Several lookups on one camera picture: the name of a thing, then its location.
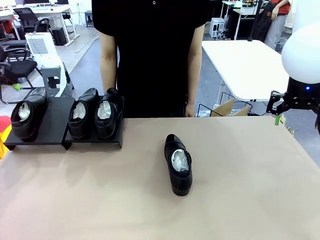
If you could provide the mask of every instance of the computer monitor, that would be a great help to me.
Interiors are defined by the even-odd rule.
[[[50,4],[50,0],[24,0],[24,4]]]
[[[68,5],[69,1],[68,0],[58,0],[57,4],[59,4],[59,5]]]

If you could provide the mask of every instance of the shoe stuffing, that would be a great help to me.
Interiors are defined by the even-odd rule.
[[[30,108],[26,102],[22,103],[22,105],[19,107],[19,117],[20,117],[20,122],[26,120],[29,115],[30,115]]]
[[[86,108],[82,102],[78,102],[73,110],[73,119],[84,119],[86,116]]]
[[[108,101],[103,101],[102,103],[100,103],[97,115],[100,119],[109,119],[110,118],[111,106]]]
[[[173,168],[177,172],[189,171],[189,165],[185,151],[182,149],[177,149],[173,152],[171,156],[171,162]]]

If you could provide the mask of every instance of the yellow object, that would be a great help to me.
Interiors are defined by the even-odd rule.
[[[240,111],[233,114],[233,117],[245,117],[248,116],[250,110],[250,105],[246,106],[245,108],[241,109]]]
[[[220,106],[213,109],[211,113],[211,117],[224,117],[231,113],[232,107],[235,103],[235,98],[226,101],[225,103],[221,104]]]
[[[11,125],[8,126],[3,132],[0,133],[0,160],[4,158],[6,153],[9,151],[9,149],[4,145],[4,142],[6,141],[7,137],[9,136],[11,132]]]

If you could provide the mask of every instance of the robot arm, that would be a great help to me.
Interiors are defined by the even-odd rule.
[[[299,0],[297,4],[293,34],[282,50],[282,64],[290,76],[287,91],[271,92],[267,113],[280,115],[290,109],[312,110],[318,115],[317,122],[320,120],[320,12],[317,1]]]

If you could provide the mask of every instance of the black leather shoe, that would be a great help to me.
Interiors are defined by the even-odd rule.
[[[68,120],[68,129],[74,139],[82,140],[89,137],[94,126],[94,114],[98,101],[99,93],[97,89],[90,88],[72,105]],[[74,119],[74,110],[78,103],[83,104],[85,115],[83,118],[76,117]]]
[[[20,107],[26,106],[30,113],[26,119],[19,116]],[[44,87],[37,87],[29,96],[20,101],[11,114],[11,125],[14,135],[23,141],[32,141],[37,137],[41,121],[48,107],[47,93]]]
[[[102,111],[101,109],[104,106],[104,102],[110,114],[102,117],[100,111]],[[114,136],[118,120],[123,112],[123,104],[118,90],[112,87],[106,91],[102,100],[96,106],[94,123],[100,139],[108,140]]]
[[[179,152],[181,155],[184,153],[187,162],[187,167],[184,166],[184,168],[182,168],[180,171],[175,169],[172,161],[173,154],[176,156],[177,152]],[[178,196],[187,195],[192,185],[191,156],[189,152],[187,152],[183,142],[176,135],[169,134],[166,137],[164,156],[168,164],[173,192]]]

